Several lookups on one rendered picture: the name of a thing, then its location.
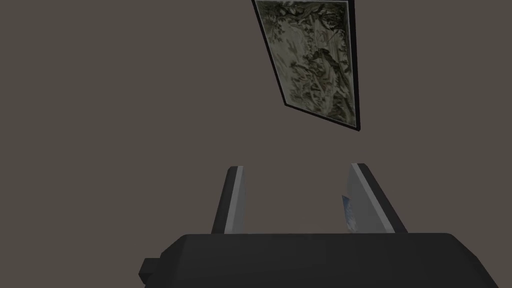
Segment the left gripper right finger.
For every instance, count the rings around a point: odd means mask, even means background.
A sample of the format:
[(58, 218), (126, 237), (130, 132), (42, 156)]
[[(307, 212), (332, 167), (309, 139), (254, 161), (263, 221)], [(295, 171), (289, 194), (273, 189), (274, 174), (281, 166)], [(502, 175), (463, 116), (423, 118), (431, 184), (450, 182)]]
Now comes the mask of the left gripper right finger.
[(347, 193), (342, 196), (342, 201), (350, 233), (408, 232), (366, 164), (350, 165)]

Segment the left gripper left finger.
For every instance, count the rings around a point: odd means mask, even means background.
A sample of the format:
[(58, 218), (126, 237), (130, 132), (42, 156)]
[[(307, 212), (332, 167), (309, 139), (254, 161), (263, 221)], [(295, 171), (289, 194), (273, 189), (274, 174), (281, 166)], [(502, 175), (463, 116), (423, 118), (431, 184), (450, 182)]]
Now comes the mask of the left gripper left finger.
[(242, 234), (245, 214), (245, 170), (231, 166), (227, 170), (211, 232)]

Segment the black-framed landscape picture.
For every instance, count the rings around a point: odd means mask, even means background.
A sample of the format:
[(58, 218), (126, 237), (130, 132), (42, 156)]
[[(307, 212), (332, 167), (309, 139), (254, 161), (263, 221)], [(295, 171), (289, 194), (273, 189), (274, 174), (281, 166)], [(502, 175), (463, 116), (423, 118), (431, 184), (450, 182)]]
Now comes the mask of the black-framed landscape picture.
[(285, 106), (361, 129), (355, 0), (251, 0)]

